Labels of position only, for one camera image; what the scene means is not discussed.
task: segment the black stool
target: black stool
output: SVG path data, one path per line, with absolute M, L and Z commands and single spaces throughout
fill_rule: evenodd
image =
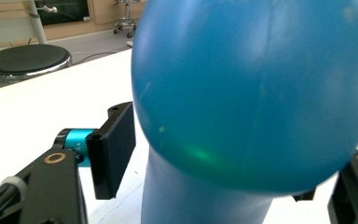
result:
M 0 50 L 0 81 L 17 82 L 70 66 L 71 53 L 63 48 L 38 44 Z

